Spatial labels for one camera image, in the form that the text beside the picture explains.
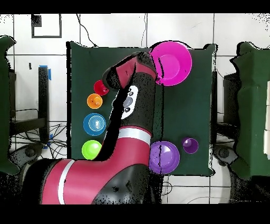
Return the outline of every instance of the green tablecloth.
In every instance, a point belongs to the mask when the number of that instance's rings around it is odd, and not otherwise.
[[[103,115],[108,122],[111,102],[116,92],[102,96],[103,105],[91,109],[86,103],[87,97],[94,93],[94,83],[101,79],[108,67],[113,66],[126,56],[136,52],[149,52],[141,48],[85,48],[71,42],[71,157],[84,159],[82,145],[91,139],[102,143],[105,133],[90,136],[83,129],[83,120],[90,113]],[[173,87],[164,87],[164,141],[170,141],[178,147],[180,163],[172,175],[212,175],[209,163],[210,131],[210,94],[211,66],[215,45],[200,50],[190,50],[192,70],[188,78]],[[152,142],[161,137],[161,99],[162,86],[156,85],[155,118]],[[199,143],[195,154],[187,154],[181,147],[183,137],[194,137]]]
[[[270,50],[256,49],[248,42],[242,43],[239,49],[238,57],[233,60],[242,82],[237,94],[240,133],[236,153],[239,158],[231,168],[242,179],[270,176],[270,160],[263,152]]]

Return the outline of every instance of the pink bowl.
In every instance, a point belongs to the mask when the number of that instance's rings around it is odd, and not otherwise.
[[[157,84],[174,86],[188,77],[192,59],[186,46],[180,42],[161,42],[150,51],[150,54],[158,73]]]

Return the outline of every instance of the green cup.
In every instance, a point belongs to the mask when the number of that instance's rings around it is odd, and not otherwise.
[[[83,144],[82,155],[87,160],[93,160],[100,152],[102,145],[96,140],[90,140]]]

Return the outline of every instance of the red cup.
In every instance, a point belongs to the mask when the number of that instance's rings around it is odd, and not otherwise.
[[[100,96],[104,96],[109,92],[109,90],[103,84],[102,80],[98,80],[97,82],[95,82],[94,91],[96,94],[98,94]]]

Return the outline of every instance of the plastic cup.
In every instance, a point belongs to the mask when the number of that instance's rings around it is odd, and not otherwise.
[[[82,155],[87,160],[93,160],[97,157],[102,145],[96,140],[90,140],[83,144]]]
[[[192,58],[189,50],[182,43],[161,42],[151,50],[150,54],[156,65],[157,84],[174,86],[188,77],[192,68]]]
[[[101,98],[100,95],[98,94],[91,94],[88,96],[87,98],[87,105],[91,108],[91,109],[98,109],[101,107],[103,103],[103,100]]]
[[[168,174],[175,170],[180,162],[177,147],[167,141],[151,145],[149,169],[158,174]]]
[[[104,117],[97,113],[88,114],[83,120],[83,129],[91,136],[101,135],[106,128]]]
[[[194,138],[185,137],[182,140],[182,145],[186,153],[193,154],[199,149],[199,143]]]
[[[95,82],[94,91],[100,96],[104,96],[109,92],[107,87],[103,84],[102,80],[98,80],[97,82]]]

